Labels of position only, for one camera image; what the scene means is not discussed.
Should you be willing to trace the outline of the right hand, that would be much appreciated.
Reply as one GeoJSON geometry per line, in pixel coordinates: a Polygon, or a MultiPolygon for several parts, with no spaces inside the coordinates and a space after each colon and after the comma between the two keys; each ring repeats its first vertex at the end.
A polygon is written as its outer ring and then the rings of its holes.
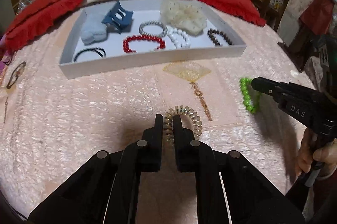
{"type": "Polygon", "coordinates": [[[295,174],[297,177],[300,176],[302,172],[308,173],[310,171],[313,160],[324,163],[319,173],[321,177],[329,177],[336,170],[336,139],[325,147],[311,152],[310,142],[313,137],[313,131],[306,128],[295,163],[295,174]]]}

